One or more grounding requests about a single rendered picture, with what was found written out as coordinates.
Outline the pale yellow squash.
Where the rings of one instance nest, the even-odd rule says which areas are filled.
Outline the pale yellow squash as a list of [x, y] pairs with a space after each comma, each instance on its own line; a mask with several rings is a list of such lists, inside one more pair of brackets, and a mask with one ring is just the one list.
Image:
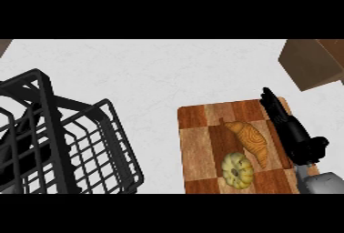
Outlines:
[[225, 184], [236, 188], [245, 189], [252, 182], [254, 168], [246, 156], [239, 153], [230, 153], [224, 156], [221, 161], [221, 175]]

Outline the checkered wooden cutting board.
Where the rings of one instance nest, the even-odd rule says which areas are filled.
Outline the checkered wooden cutting board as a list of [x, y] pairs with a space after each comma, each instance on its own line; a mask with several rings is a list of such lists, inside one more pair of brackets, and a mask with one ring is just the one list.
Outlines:
[[[258, 164], [234, 134], [223, 126], [234, 120], [248, 122], [267, 141], [265, 166]], [[292, 161], [286, 157], [273, 123], [256, 99], [183, 106], [177, 109], [177, 122], [184, 188], [189, 194], [298, 192]], [[221, 161], [231, 152], [245, 154], [254, 167], [252, 183], [242, 190], [225, 184], [221, 175]]]

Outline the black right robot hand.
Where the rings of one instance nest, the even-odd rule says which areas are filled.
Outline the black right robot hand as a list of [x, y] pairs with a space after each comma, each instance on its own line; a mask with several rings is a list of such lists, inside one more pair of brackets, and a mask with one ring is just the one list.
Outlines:
[[311, 137], [295, 118], [289, 115], [268, 87], [261, 89], [261, 106], [273, 123], [279, 141], [292, 163], [298, 166], [320, 162], [329, 145], [326, 137]]

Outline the orange croissant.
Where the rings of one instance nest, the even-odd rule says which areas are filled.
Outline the orange croissant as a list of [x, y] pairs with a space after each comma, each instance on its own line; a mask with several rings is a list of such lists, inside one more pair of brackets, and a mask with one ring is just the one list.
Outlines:
[[242, 121], [221, 122], [221, 125], [233, 132], [243, 148], [254, 155], [261, 168], [267, 165], [267, 141], [259, 130]]

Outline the brown cardboard box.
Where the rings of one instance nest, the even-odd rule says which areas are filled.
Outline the brown cardboard box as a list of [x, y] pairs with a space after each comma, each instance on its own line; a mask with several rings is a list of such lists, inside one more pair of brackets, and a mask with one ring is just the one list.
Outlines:
[[277, 62], [301, 91], [344, 82], [344, 39], [287, 39]]

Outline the brown wooden corner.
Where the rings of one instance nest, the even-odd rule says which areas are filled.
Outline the brown wooden corner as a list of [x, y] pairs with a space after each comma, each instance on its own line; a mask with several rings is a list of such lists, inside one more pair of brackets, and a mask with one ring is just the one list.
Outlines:
[[3, 56], [3, 54], [5, 53], [7, 47], [11, 43], [13, 39], [0, 39], [0, 58]]

